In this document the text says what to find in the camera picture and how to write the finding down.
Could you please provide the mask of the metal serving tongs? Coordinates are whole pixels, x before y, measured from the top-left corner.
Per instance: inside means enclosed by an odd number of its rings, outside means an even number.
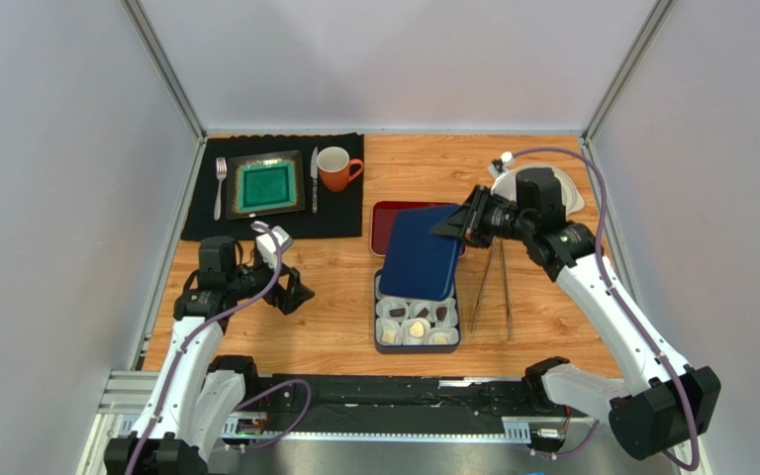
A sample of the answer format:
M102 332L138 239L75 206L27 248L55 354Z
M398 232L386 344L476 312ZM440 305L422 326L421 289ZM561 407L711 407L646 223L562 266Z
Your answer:
M514 313L512 297L509 289L508 258L504 242L495 238L489 249L485 264L485 270L476 294L476 299L471 314L469 330L475 332L480 317L484 314L486 302L489 297L500 295L505 320L506 341L514 339Z

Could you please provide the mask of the navy box lid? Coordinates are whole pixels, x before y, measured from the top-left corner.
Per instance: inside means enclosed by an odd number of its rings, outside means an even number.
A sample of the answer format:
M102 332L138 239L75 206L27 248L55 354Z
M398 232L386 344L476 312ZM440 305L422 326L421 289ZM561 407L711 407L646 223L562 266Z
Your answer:
M382 295L429 301L450 296L461 242L431 230L457 210L448 204L397 214L380 272Z

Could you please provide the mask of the white rounded chocolate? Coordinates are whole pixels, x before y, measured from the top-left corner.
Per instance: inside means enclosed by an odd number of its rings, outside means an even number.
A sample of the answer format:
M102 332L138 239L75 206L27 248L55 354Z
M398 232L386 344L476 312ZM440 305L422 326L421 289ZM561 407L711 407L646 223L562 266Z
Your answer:
M425 334L425 330L420 322L415 322L409 328L409 335L413 338L422 338L424 334Z

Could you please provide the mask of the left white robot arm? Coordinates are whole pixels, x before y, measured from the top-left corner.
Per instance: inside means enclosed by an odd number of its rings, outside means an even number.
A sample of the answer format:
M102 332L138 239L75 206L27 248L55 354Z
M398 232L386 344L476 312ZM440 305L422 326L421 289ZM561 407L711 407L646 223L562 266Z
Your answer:
M250 358L216 354L229 319L264 301L284 315L312 299L297 269L283 262L292 237L280 227L252 225L249 264L233 237L200 243L198 267L174 305L172 339L149 399L131 432L108 442L103 456L110 474L207 474L209 458L231 412L251 404L255 382Z

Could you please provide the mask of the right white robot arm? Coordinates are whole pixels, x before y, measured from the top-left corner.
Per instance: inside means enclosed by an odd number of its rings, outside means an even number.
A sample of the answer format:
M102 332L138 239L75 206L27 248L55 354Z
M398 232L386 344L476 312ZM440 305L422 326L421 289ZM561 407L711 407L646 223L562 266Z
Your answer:
M513 194L478 185L432 233L476 248L496 238L522 242L530 260L583 311L621 373L606 378L563 357L545 359L523 377L536 405L569 407L609 426L636 460L683 442L697 450L721 390L718 376L708 366L694 367L648 322L616 279L601 239L568 220L552 170L528 168L508 178Z

